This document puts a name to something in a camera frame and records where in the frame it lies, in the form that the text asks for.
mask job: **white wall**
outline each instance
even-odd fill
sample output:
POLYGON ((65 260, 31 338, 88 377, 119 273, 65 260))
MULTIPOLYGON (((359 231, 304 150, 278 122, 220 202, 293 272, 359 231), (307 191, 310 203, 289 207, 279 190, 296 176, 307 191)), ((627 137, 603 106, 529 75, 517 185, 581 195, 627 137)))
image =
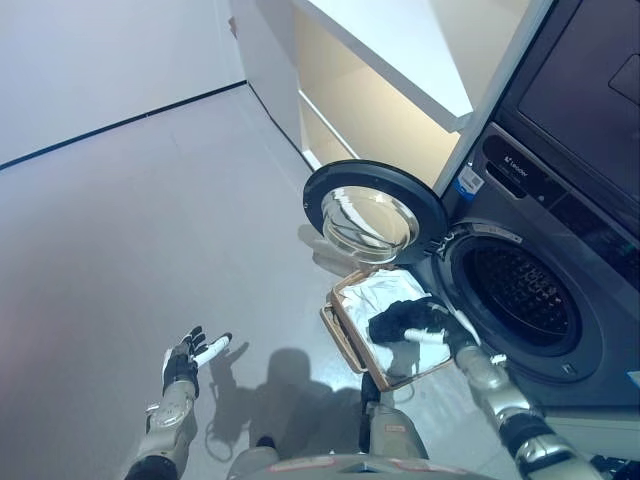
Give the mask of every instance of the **white wall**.
POLYGON ((228 0, 4 0, 0 164, 244 79, 228 0))

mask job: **open washing machine door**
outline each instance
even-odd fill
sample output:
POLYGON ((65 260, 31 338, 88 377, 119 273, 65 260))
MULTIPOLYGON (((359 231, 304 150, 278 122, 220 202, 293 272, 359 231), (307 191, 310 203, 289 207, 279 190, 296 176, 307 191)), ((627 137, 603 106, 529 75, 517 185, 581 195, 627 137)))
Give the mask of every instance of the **open washing machine door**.
POLYGON ((311 224, 343 254, 370 264, 411 264, 449 231, 440 198, 416 177, 368 160, 320 168, 304 187, 311 224))

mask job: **brand logo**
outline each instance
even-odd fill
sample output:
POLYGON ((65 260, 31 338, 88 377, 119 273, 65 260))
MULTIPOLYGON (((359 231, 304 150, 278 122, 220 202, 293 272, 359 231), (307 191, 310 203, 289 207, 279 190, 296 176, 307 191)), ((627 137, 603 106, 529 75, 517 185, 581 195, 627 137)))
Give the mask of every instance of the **brand logo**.
POLYGON ((514 162, 513 158, 511 158, 509 155, 505 155, 504 163, 509 165, 509 167, 511 167, 511 170, 516 172, 521 177, 526 177, 526 176, 529 175, 520 165, 518 165, 516 162, 514 162))

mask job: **front-loading washing machine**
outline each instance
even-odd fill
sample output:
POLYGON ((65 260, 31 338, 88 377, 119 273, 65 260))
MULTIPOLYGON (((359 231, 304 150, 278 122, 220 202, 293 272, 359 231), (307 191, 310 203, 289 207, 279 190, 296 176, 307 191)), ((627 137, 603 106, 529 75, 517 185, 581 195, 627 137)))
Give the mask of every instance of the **front-loading washing machine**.
POLYGON ((635 0, 557 2, 442 198, 352 160, 317 170, 304 207, 347 255, 465 312, 576 446, 640 460, 635 18, 635 0))

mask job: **white shelf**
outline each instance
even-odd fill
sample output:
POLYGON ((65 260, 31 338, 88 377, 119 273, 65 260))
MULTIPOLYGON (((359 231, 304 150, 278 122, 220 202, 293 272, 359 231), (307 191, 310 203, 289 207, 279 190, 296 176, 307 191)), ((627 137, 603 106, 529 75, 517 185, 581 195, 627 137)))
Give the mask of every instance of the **white shelf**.
POLYGON ((426 0, 294 0, 448 132, 473 107, 438 17, 426 0))

